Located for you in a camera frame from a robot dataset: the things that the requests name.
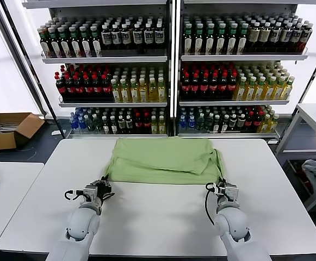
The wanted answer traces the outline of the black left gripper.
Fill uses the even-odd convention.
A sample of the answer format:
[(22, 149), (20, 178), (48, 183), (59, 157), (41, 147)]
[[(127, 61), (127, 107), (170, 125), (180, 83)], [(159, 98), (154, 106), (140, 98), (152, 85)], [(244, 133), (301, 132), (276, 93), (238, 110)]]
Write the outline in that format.
[(109, 177), (102, 176), (101, 179), (92, 182), (91, 185), (97, 188), (97, 197), (100, 198), (101, 201), (112, 197), (112, 187)]

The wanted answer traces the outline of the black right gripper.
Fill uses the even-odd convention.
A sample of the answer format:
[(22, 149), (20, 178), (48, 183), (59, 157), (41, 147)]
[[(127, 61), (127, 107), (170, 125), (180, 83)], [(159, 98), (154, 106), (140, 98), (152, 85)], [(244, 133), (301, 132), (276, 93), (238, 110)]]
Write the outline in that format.
[(228, 179), (221, 178), (219, 182), (214, 183), (214, 194), (227, 194)]

